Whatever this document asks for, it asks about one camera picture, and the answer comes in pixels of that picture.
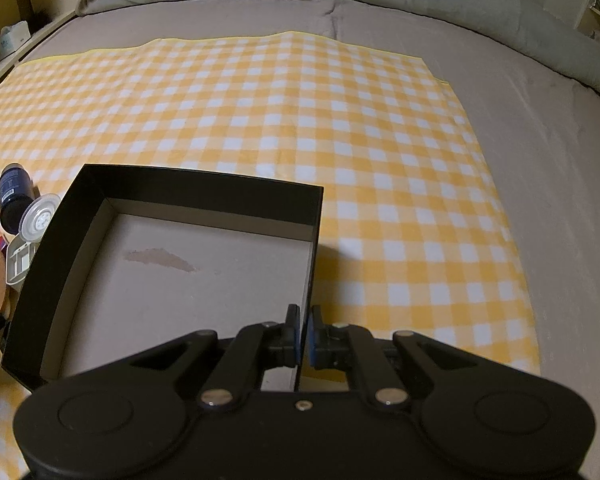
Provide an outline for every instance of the brown stain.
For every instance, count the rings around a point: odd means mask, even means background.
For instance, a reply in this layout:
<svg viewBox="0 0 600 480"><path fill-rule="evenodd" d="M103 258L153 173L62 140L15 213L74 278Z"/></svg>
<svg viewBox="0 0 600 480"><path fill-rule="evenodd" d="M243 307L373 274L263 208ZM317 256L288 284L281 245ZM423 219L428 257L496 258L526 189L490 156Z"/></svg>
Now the brown stain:
<svg viewBox="0 0 600 480"><path fill-rule="evenodd" d="M154 264L171 269L184 270L185 272L196 272L198 269L181 257L171 254L164 249L145 249L144 251L127 251L125 260L128 262L140 262L141 264Z"/></svg>

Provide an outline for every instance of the open cardboard box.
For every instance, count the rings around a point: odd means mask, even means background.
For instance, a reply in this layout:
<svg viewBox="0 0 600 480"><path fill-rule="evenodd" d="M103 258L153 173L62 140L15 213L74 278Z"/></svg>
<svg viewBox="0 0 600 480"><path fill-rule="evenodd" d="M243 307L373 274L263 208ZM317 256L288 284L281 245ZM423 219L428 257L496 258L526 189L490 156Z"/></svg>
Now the open cardboard box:
<svg viewBox="0 0 600 480"><path fill-rule="evenodd" d="M195 330L307 315L322 188L85 165L33 259L2 366L33 390ZM296 385L288 368L263 388Z"/></svg>

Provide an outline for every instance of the beige bed sheet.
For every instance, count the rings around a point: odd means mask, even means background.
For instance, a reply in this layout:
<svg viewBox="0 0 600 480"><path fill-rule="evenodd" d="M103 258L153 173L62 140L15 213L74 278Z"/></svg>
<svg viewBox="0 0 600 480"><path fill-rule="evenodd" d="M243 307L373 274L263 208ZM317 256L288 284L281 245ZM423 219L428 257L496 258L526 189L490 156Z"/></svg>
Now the beige bed sheet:
<svg viewBox="0 0 600 480"><path fill-rule="evenodd" d="M28 59L154 38L284 30L422 57L451 83L520 251L542 374L581 393L598 423L584 473L600 480L600 97L493 40L349 0L195 0L77 18Z"/></svg>

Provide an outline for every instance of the screw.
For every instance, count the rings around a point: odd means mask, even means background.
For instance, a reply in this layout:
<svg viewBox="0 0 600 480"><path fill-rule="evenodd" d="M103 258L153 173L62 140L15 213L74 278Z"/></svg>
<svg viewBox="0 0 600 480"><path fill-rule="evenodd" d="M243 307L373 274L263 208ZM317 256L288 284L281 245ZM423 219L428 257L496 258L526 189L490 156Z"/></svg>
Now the screw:
<svg viewBox="0 0 600 480"><path fill-rule="evenodd" d="M376 400L385 406L401 404L408 398L407 392L400 388L381 388L376 391Z"/></svg>
<svg viewBox="0 0 600 480"><path fill-rule="evenodd" d="M225 404L228 404L234 400L234 396L232 396L231 392L228 390L215 388L213 390L207 390L206 392L203 392L200 396L200 399L207 406L224 406Z"/></svg>
<svg viewBox="0 0 600 480"><path fill-rule="evenodd" d="M296 410L298 410L299 412L306 412L307 410L310 410L313 406L314 404L310 400L298 400L298 402L296 402Z"/></svg>

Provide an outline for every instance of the yellow gingham blanket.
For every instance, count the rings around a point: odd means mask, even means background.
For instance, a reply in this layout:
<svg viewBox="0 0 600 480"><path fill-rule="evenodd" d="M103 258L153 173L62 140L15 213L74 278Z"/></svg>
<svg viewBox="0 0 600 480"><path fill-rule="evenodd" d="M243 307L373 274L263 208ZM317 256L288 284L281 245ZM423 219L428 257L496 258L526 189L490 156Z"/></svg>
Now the yellow gingham blanket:
<svg viewBox="0 0 600 480"><path fill-rule="evenodd" d="M531 371L516 248L449 85L421 59L286 32L156 40L25 63L0 86L0 170L62 196L85 162L324 186L314 303L377 336L413 328ZM24 391L0 370L0 480Z"/></svg>

